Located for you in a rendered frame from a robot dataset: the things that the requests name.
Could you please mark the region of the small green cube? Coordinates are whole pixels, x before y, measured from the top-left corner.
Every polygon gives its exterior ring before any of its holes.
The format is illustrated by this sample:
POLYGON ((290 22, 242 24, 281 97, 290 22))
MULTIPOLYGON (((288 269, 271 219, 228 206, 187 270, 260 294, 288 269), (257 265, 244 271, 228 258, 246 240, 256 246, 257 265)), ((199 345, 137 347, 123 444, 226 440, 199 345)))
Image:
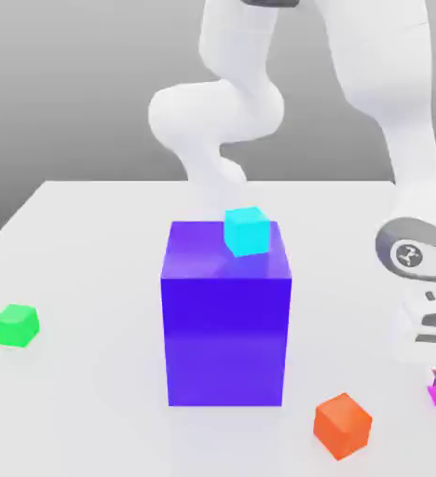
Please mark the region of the small green cube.
POLYGON ((0 312, 0 345, 25 348, 39 329, 34 307, 10 304, 0 312))

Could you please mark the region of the small cyan cube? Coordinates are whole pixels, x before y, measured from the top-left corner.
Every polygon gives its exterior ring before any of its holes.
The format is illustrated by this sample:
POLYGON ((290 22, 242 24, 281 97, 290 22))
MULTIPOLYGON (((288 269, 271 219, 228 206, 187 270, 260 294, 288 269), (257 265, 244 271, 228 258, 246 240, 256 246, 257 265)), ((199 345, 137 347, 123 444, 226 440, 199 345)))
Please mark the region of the small cyan cube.
POLYGON ((270 220, 257 207, 225 212, 225 245, 235 257, 267 253, 270 234, 270 220))

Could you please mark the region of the small orange cube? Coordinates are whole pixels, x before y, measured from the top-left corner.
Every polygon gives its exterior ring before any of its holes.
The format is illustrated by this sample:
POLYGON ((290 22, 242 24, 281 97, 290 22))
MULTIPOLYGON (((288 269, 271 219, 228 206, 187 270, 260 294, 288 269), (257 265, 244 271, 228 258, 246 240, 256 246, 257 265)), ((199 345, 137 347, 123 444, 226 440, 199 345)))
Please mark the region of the small orange cube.
POLYGON ((336 460, 365 447, 373 418, 347 393, 341 393, 316 407, 315 437, 336 460))

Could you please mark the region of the large purple box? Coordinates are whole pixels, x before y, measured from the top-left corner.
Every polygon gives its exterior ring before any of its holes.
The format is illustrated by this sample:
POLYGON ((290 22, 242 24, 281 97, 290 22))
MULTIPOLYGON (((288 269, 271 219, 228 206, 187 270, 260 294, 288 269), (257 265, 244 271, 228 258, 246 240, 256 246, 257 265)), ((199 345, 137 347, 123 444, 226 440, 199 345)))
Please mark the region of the large purple box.
POLYGON ((221 222, 170 226, 160 277, 171 406, 280 406, 292 274, 279 226, 237 258, 221 222))

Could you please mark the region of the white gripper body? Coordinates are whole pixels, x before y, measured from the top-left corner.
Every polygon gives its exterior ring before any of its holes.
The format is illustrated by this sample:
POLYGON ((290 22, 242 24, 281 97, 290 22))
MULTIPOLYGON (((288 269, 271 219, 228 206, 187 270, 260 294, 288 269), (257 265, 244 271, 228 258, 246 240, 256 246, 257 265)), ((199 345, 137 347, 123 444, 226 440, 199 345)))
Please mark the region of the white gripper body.
POLYGON ((391 328, 391 349, 400 361, 436 364, 436 327, 396 322, 391 328))

